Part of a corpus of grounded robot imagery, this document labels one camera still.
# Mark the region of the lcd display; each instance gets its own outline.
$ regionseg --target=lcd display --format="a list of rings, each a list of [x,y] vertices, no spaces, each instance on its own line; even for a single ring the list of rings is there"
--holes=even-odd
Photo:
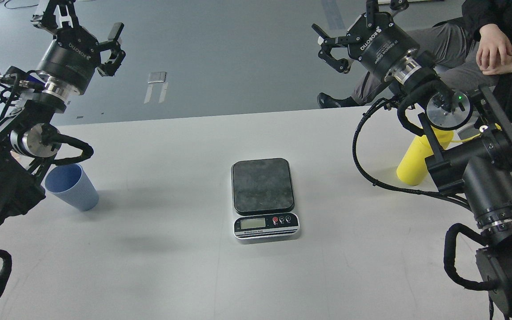
[[[266,227],[266,218],[240,220],[240,229],[252,229]]]

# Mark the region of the person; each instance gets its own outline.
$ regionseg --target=person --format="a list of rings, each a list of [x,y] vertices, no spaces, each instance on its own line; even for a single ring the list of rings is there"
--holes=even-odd
[[[439,76],[451,88],[473,91],[495,86],[493,94],[512,122],[512,0],[466,0],[463,17],[408,34],[450,69]],[[319,93],[321,108],[353,107],[370,103],[390,83],[366,73],[346,99]]]

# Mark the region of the yellow cup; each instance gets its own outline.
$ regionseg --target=yellow cup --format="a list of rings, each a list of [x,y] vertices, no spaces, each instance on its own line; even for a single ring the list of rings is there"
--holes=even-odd
[[[443,131],[432,127],[442,148],[447,148],[453,139],[453,131]],[[432,148],[426,136],[416,136],[396,168],[396,175],[405,184],[419,185],[428,174],[425,158],[432,156]]]

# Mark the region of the kitchen scale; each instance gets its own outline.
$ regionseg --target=kitchen scale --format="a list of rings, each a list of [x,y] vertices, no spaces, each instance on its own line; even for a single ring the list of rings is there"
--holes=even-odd
[[[234,236],[240,240],[289,237],[299,231],[290,164],[282,158],[232,166]]]

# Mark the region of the plastic cup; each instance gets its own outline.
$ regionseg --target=plastic cup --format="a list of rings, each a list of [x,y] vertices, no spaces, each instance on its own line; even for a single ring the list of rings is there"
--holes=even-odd
[[[80,164],[55,167],[48,173],[44,186],[80,211],[90,210],[98,203],[98,192]]]

